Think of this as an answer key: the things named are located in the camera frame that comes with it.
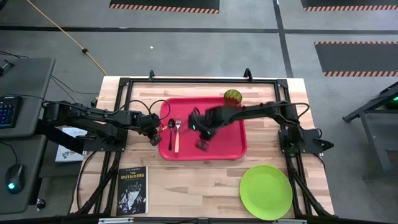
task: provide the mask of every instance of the green plate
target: green plate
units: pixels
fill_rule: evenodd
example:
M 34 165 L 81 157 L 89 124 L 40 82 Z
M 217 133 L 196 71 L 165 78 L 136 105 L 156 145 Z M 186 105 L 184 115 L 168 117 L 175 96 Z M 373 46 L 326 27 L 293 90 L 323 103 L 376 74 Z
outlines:
M 268 165 L 250 168 L 239 188 L 246 209 L 262 220 L 283 217 L 292 205 L 292 187 L 285 174 Z

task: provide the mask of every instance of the keyboard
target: keyboard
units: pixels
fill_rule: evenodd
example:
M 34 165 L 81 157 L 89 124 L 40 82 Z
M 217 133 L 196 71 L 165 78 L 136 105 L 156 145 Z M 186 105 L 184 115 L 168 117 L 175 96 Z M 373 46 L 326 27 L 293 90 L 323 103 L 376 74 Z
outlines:
M 0 97 L 0 129 L 15 127 L 21 103 L 21 96 Z

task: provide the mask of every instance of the computer mouse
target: computer mouse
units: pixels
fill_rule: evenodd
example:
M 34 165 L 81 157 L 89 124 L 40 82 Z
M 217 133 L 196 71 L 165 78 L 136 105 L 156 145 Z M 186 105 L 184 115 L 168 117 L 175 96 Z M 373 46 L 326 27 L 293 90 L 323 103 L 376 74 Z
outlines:
M 25 186 L 24 165 L 15 164 L 6 173 L 6 188 L 10 194 L 18 194 Z

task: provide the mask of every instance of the wooden tabletop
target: wooden tabletop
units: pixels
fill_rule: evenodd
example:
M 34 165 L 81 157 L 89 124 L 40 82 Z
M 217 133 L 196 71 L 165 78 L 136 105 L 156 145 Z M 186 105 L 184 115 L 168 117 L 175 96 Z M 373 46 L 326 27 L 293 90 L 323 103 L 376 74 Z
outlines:
M 113 110 L 120 77 L 104 77 L 99 94 L 98 108 Z M 304 80 L 287 79 L 291 101 L 308 103 Z M 243 95 L 244 105 L 255 105 L 275 101 L 274 88 L 269 84 L 189 84 L 189 83 L 136 83 L 132 88 L 132 100 L 141 100 L 150 105 L 155 100 L 188 96 L 222 96 L 226 90 L 236 89 Z M 159 114 L 161 103 L 155 105 L 153 113 Z M 305 109 L 298 106 L 298 114 Z M 144 106 L 131 103 L 130 110 L 147 113 Z M 313 128 L 311 111 L 300 119 L 305 129 Z M 235 161 L 165 161 L 158 148 L 149 143 L 147 137 L 130 131 L 126 150 L 122 154 L 119 168 L 149 167 L 149 213 L 144 217 L 208 217 L 208 218 L 254 218 L 239 198 L 239 181 L 251 167 L 267 164 L 287 174 L 285 157 L 279 149 L 277 131 L 279 125 L 269 118 L 245 120 L 248 150 Z M 104 153 L 95 154 L 88 162 L 81 177 L 80 204 L 83 205 L 97 187 Z M 333 213 L 330 193 L 322 163 L 311 154 L 303 155 L 307 185 L 318 201 Z M 104 209 L 108 187 L 104 191 Z M 305 212 L 301 191 L 298 191 L 300 208 Z M 117 188 L 115 190 L 112 216 L 116 216 Z M 71 212 L 76 211 L 76 198 Z M 285 218 L 293 218 L 292 208 Z

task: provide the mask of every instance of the white paper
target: white paper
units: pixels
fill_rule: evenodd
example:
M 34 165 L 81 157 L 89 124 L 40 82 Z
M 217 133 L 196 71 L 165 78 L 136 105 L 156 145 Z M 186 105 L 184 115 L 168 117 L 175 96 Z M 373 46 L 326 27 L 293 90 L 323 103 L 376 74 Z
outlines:
M 78 128 L 62 128 L 62 131 L 74 138 L 76 136 L 84 136 L 87 134 L 86 130 L 82 130 L 82 129 L 78 129 Z M 58 151 L 57 151 L 57 156 L 55 157 L 55 162 L 76 162 L 76 161 L 82 161 L 82 160 L 83 160 L 83 155 L 80 155 L 79 153 L 75 153 L 61 145 L 58 146 Z

